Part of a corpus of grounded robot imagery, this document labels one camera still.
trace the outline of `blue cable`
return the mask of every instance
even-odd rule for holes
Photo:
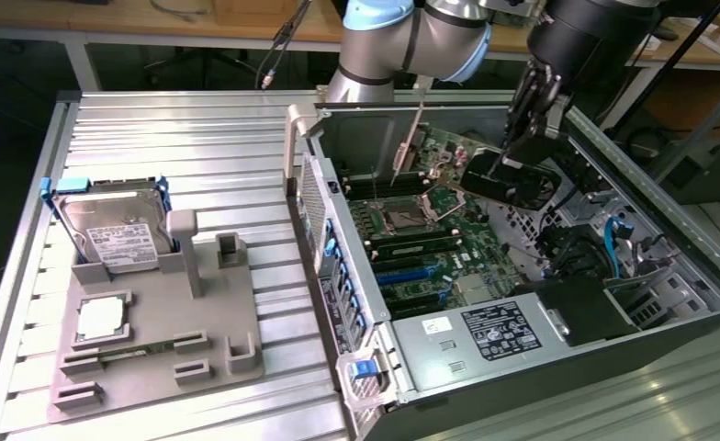
[[[614,248],[614,227],[623,226],[633,228],[633,225],[626,223],[617,216],[611,216],[606,222],[606,231],[605,231],[605,240],[606,240],[606,249],[609,250],[610,261],[614,264],[614,278],[622,277],[622,269],[619,268],[619,259],[617,258],[617,249]]]

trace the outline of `hard drive label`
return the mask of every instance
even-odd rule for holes
[[[486,360],[492,361],[543,347],[514,301],[467,311],[462,315]]]
[[[107,267],[157,260],[156,245],[147,223],[89,228],[88,235]]]

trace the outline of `desk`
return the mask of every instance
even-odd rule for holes
[[[210,5],[210,1],[183,0],[180,3],[187,8]],[[0,0],[0,39],[61,42],[83,91],[101,89],[85,49],[88,43],[258,50],[270,48],[278,28],[219,26],[214,16],[196,19],[195,23],[188,23],[159,13],[149,6],[148,0],[112,0],[107,6],[76,5],[68,0]],[[619,121],[690,32],[690,28],[682,24],[671,23],[670,26],[682,38],[678,41],[663,41],[657,51],[643,53],[638,61],[642,69],[609,112],[602,128]],[[331,0],[314,0],[290,49],[338,52],[342,30],[340,17]],[[496,26],[487,58],[528,60],[528,33],[526,28]],[[720,55],[698,42],[677,68],[720,71]]]

